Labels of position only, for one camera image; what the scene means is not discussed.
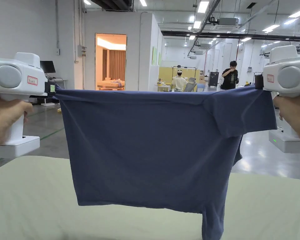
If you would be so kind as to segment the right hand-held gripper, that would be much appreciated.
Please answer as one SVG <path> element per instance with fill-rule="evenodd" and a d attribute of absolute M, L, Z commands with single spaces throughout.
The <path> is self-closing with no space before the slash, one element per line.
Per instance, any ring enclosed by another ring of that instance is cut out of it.
<path fill-rule="evenodd" d="M 300 95 L 300 57 L 296 46 L 275 47 L 270 51 L 269 63 L 255 77 L 255 88 L 283 97 Z M 300 153 L 300 138 L 292 127 L 283 121 L 280 129 L 270 130 L 269 141 L 284 153 Z"/>

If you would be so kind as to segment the person's right hand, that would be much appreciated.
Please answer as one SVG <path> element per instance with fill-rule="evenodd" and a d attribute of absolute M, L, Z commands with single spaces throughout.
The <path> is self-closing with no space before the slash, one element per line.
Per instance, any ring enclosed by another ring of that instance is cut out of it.
<path fill-rule="evenodd" d="M 276 96 L 273 103 L 280 110 L 280 117 L 292 127 L 300 137 L 300 96 L 291 98 Z"/>

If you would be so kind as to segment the person's left hand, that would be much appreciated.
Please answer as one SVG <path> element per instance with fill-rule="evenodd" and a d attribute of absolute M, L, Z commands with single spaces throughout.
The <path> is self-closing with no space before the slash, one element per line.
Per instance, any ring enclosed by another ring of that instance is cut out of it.
<path fill-rule="evenodd" d="M 6 141 L 11 126 L 32 110 L 33 106 L 29 102 L 20 99 L 5 101 L 0 98 L 0 145 Z"/>

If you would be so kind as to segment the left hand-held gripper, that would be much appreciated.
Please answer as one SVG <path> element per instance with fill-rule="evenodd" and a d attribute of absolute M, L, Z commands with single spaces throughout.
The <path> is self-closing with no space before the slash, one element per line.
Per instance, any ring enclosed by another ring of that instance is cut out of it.
<path fill-rule="evenodd" d="M 0 58 L 0 98 L 11 101 L 30 98 L 51 98 L 62 88 L 46 78 L 40 67 L 40 57 L 18 52 L 13 59 Z M 23 117 L 8 130 L 7 139 L 0 144 L 0 153 L 29 153 L 40 147 L 39 136 L 23 134 Z"/>

